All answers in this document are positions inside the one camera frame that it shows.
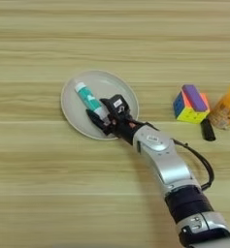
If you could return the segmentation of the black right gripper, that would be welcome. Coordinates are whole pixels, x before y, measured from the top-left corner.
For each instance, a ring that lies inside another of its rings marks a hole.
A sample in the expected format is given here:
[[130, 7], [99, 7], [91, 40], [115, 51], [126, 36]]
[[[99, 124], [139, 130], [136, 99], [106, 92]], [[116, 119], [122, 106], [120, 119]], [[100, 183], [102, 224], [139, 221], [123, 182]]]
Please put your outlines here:
[[[110, 99], [102, 98], [100, 102], [108, 111], [112, 111]], [[133, 138], [136, 132], [146, 125], [145, 122], [136, 121], [130, 114], [123, 112], [119, 117], [113, 114], [101, 118], [91, 109], [86, 110], [91, 122], [99, 128], [106, 136], [113, 134], [120, 139], [124, 139], [129, 144], [133, 144]]]

